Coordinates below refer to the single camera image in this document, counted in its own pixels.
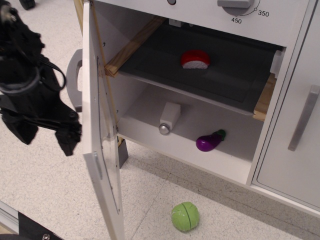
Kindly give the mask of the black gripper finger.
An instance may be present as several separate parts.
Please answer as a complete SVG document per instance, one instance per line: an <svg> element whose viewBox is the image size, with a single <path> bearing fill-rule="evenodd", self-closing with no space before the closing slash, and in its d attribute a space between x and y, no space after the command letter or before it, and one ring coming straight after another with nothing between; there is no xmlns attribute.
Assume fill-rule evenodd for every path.
<svg viewBox="0 0 320 240"><path fill-rule="evenodd" d="M2 115L6 127L24 144L29 145L38 131L36 125L32 125L17 116Z"/></svg>
<svg viewBox="0 0 320 240"><path fill-rule="evenodd" d="M60 128L55 132L58 144L64 154L69 157L73 155L76 145L81 141L82 129Z"/></svg>

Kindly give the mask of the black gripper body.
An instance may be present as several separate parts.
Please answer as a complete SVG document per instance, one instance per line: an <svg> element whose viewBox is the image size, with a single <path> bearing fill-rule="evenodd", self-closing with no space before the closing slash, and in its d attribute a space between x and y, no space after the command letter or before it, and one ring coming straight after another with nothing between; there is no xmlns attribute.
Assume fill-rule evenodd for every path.
<svg viewBox="0 0 320 240"><path fill-rule="evenodd" d="M79 115L62 102L54 70L49 66L31 67L25 77L18 71L0 84L0 113L20 117L38 128L82 129Z"/></svg>

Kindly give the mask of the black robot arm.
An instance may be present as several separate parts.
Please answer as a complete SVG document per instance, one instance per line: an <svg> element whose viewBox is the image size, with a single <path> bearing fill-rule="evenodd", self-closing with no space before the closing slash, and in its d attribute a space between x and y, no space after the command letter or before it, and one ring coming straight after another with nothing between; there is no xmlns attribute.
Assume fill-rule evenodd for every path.
<svg viewBox="0 0 320 240"><path fill-rule="evenodd" d="M79 115L62 102L54 71L42 54L41 35L23 23L18 11L0 2L0 114L6 127L29 145L38 128L55 131L58 144L71 156L81 140Z"/></svg>

